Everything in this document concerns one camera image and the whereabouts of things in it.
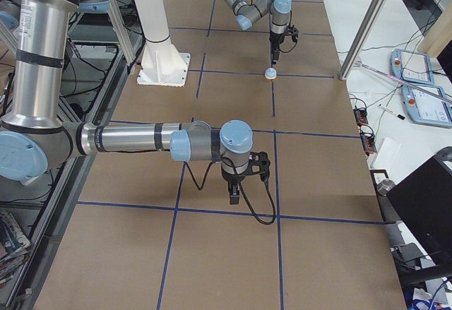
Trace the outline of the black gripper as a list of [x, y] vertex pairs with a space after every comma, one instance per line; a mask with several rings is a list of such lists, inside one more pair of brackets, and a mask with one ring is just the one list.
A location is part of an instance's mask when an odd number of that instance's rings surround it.
[[239, 199], [240, 199], [240, 190], [239, 190], [239, 184], [244, 180], [245, 175], [244, 174], [230, 174], [223, 168], [221, 169], [222, 178], [225, 179], [225, 181], [228, 184], [228, 191], [230, 195], [230, 205], [238, 205]]
[[276, 65], [280, 56], [280, 44], [284, 42], [285, 36], [281, 34], [270, 34], [271, 64]]

